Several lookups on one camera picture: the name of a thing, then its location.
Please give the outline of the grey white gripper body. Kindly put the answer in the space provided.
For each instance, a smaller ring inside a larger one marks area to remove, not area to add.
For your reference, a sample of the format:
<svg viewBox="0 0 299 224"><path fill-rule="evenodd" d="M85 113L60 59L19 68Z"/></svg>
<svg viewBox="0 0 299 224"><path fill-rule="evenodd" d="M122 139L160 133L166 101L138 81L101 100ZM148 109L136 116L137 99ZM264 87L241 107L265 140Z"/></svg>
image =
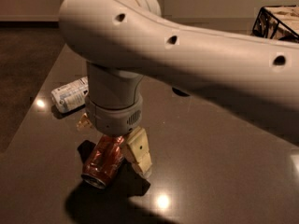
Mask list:
<svg viewBox="0 0 299 224"><path fill-rule="evenodd" d="M129 107L119 110L109 110L95 104L87 96L85 99L86 113L93 127L108 136L122 136L130 133L142 120L143 98L137 96L137 101Z"/></svg>

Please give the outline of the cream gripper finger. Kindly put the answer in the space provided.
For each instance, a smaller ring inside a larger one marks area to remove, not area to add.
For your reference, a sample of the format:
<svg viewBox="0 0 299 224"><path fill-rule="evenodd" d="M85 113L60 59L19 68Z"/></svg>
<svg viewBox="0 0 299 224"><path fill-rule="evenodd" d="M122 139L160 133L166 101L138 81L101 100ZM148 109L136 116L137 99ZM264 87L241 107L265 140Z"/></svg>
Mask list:
<svg viewBox="0 0 299 224"><path fill-rule="evenodd" d="M91 121L89 120L87 114L84 113L77 123L77 130L82 131L85 129L92 129L92 128L93 128L93 125L92 125Z"/></svg>
<svg viewBox="0 0 299 224"><path fill-rule="evenodd" d="M124 136L121 144L121 153L131 163L133 170L142 178L148 178L151 174L150 147L146 130L136 127Z"/></svg>

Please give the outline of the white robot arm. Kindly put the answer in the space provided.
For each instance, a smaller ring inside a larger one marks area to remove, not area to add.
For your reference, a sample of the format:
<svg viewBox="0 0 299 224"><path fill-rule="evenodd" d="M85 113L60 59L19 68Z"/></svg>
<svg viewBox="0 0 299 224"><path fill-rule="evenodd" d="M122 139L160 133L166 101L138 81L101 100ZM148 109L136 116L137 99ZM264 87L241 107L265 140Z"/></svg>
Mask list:
<svg viewBox="0 0 299 224"><path fill-rule="evenodd" d="M223 104L292 143L299 134L297 44L184 26L157 0L64 0L59 26L87 62L86 111L101 133L121 136L141 120L144 76Z"/></svg>

